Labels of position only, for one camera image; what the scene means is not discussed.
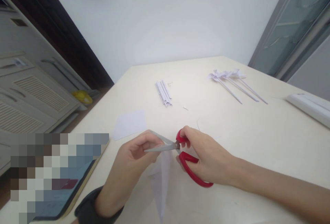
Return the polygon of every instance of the dark brown wall trim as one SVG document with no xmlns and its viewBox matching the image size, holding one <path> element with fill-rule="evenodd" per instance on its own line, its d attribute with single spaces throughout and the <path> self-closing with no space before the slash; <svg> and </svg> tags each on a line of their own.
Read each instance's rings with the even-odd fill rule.
<svg viewBox="0 0 330 224">
<path fill-rule="evenodd" d="M 59 0 L 11 0 L 92 89 L 113 86 Z"/>
</svg>

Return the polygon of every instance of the glass door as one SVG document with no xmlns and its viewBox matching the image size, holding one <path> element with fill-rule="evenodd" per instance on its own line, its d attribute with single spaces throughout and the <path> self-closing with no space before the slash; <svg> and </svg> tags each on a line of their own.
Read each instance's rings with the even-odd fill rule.
<svg viewBox="0 0 330 224">
<path fill-rule="evenodd" d="M 329 1 L 289 0 L 253 64 L 249 66 L 275 76 Z"/>
</svg>

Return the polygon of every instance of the rolled paper stick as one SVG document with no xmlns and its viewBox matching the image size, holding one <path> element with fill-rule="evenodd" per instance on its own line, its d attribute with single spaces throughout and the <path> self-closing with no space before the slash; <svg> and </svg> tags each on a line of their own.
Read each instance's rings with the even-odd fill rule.
<svg viewBox="0 0 330 224">
<path fill-rule="evenodd" d="M 234 82 L 232 79 L 230 79 L 229 77 L 226 78 L 227 80 L 229 80 L 231 83 L 233 83 L 236 87 L 238 87 L 243 93 L 245 93 L 247 96 L 249 96 L 251 99 L 253 99 L 256 102 L 259 102 L 259 100 L 257 100 L 255 97 L 253 97 L 251 94 L 249 94 L 248 92 L 246 92 L 243 88 L 241 88 L 236 82 Z"/>
<path fill-rule="evenodd" d="M 166 96 L 165 96 L 165 93 L 163 93 L 163 89 L 162 89 L 162 87 L 161 87 L 161 85 L 159 84 L 159 82 L 157 81 L 157 87 L 158 87 L 158 91 L 159 91 L 159 93 L 161 94 L 161 97 L 162 97 L 162 99 L 163 99 L 163 102 L 164 102 L 164 105 L 167 107 L 167 100 L 166 100 Z"/>
<path fill-rule="evenodd" d="M 157 89 L 158 95 L 159 95 L 159 97 L 160 97 L 160 99 L 161 99 L 163 105 L 165 105 L 165 104 L 164 104 L 164 101 L 163 101 L 163 99 L 162 99 L 162 97 L 161 97 L 161 94 L 160 94 L 160 92 L 159 92 L 159 90 L 158 90 L 157 83 L 155 83 L 155 87 L 156 87 L 156 89 Z"/>
<path fill-rule="evenodd" d="M 164 82 L 164 80 L 162 80 L 162 83 L 163 83 L 163 85 L 164 85 L 164 87 L 165 87 L 165 90 L 166 90 L 166 92 L 167 92 L 168 97 L 171 99 L 172 96 L 170 95 L 169 90 L 168 90 L 168 88 L 167 88 L 166 83 Z"/>
<path fill-rule="evenodd" d="M 231 93 L 231 95 L 233 95 L 234 96 L 234 98 L 235 99 L 237 99 L 237 101 L 238 102 L 240 102 L 241 104 L 243 104 L 240 100 L 239 100 L 239 98 L 237 98 L 237 96 L 226 86 L 226 84 L 221 80 L 221 79 L 219 79 L 219 82 L 224 86 L 224 88 L 225 89 L 227 89 L 227 91 L 228 92 L 230 92 Z"/>
<path fill-rule="evenodd" d="M 257 94 L 245 81 L 242 80 L 242 78 L 238 77 L 250 90 L 253 92 L 259 99 L 261 99 L 263 102 L 268 104 L 259 94 Z"/>
<path fill-rule="evenodd" d="M 166 91 L 166 88 L 165 88 L 164 83 L 161 81 L 160 84 L 161 84 L 161 87 L 162 87 L 162 89 L 163 89 L 163 92 L 164 92 L 164 94 L 165 94 L 167 100 L 168 100 L 169 103 L 171 104 L 171 100 L 169 99 L 169 96 L 168 96 L 168 93 L 167 93 L 167 91 Z"/>
</svg>

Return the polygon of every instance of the black watch strap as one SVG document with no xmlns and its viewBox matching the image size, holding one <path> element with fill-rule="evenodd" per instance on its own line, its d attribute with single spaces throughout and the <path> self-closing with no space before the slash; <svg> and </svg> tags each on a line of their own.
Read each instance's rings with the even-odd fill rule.
<svg viewBox="0 0 330 224">
<path fill-rule="evenodd" d="M 117 213 L 115 213 L 115 215 L 113 215 L 110 218 L 101 217 L 96 213 L 94 208 L 94 202 L 97 196 L 100 194 L 102 188 L 103 186 L 90 192 L 76 208 L 75 216 L 78 218 L 79 224 L 85 224 L 85 223 L 113 224 L 120 216 L 124 207 L 122 207 Z"/>
</svg>

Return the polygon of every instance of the scissor blade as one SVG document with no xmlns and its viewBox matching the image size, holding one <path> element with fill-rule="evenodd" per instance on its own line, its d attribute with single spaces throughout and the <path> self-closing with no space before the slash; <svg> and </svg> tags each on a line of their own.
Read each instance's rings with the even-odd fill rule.
<svg viewBox="0 0 330 224">
<path fill-rule="evenodd" d="M 173 149 L 177 149 L 177 146 L 175 143 L 172 143 L 169 145 L 164 145 L 161 147 L 152 148 L 152 149 L 147 149 L 147 150 L 145 150 L 145 152 L 161 152 L 161 151 L 168 151 L 168 150 L 173 150 Z"/>
<path fill-rule="evenodd" d="M 150 130 L 151 133 L 155 134 L 156 136 L 158 136 L 163 142 L 167 143 L 167 144 L 172 144 L 174 142 L 172 142 L 170 139 L 167 139 L 166 137 L 163 137 L 162 135 Z"/>
</svg>

